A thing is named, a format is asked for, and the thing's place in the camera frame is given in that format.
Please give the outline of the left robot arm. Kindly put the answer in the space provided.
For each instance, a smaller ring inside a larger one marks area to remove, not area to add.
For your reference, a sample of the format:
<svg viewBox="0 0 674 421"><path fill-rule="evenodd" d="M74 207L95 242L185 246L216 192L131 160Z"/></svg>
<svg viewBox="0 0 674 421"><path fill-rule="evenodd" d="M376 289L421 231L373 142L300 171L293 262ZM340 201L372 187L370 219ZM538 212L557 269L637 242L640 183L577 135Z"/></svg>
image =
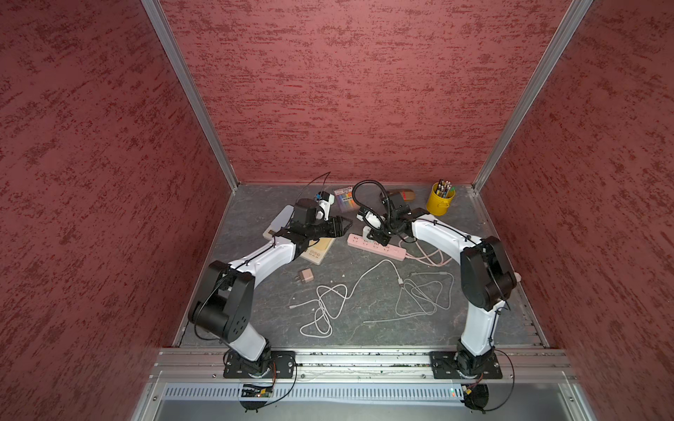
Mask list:
<svg viewBox="0 0 674 421"><path fill-rule="evenodd" d="M353 222L330 214L334 202L335 196L326 191L314 199L300 198L266 246L229 263L213 261L200 278L188 320L226 344L249 375L265 375L272 363L270 342L250 324L255 289L312 243L346 234Z"/></svg>

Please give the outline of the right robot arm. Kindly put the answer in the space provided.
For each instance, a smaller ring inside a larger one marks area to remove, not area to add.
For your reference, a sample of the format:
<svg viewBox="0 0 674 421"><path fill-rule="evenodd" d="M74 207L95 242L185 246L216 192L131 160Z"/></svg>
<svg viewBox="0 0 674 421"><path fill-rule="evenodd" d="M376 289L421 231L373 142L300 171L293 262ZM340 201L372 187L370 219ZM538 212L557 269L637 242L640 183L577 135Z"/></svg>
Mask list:
<svg viewBox="0 0 674 421"><path fill-rule="evenodd" d="M357 217L370 228L367 237L386 246L404 234L436 247L460 265L461 288L469 302L465 326L453 362L463 378L475 378L490 365L495 354L494 333L518 278L501 241L479 238L449 226L427 210L410 209L399 194L384 200L380 215L365 206Z"/></svg>

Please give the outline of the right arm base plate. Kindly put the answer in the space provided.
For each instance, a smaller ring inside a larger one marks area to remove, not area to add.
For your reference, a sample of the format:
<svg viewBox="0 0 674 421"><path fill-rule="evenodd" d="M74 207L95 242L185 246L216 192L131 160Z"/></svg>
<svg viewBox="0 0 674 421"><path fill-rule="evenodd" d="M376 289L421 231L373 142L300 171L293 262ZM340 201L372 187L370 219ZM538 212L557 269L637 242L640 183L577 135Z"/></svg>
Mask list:
<svg viewBox="0 0 674 421"><path fill-rule="evenodd" d="M503 374L494 351L473 356L467 351L431 352L430 367L435 380L475 382L501 380Z"/></svg>

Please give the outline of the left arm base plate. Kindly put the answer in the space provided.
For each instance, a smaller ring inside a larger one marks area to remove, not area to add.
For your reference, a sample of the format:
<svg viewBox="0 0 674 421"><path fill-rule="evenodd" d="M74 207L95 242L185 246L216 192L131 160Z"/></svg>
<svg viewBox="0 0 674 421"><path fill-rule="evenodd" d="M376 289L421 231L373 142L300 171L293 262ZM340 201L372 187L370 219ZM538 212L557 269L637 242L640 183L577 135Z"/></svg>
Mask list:
<svg viewBox="0 0 674 421"><path fill-rule="evenodd" d="M228 351L223 357L223 364L223 377L226 379L291 379L295 374L296 353L267 350L257 361L249 361L235 351Z"/></svg>

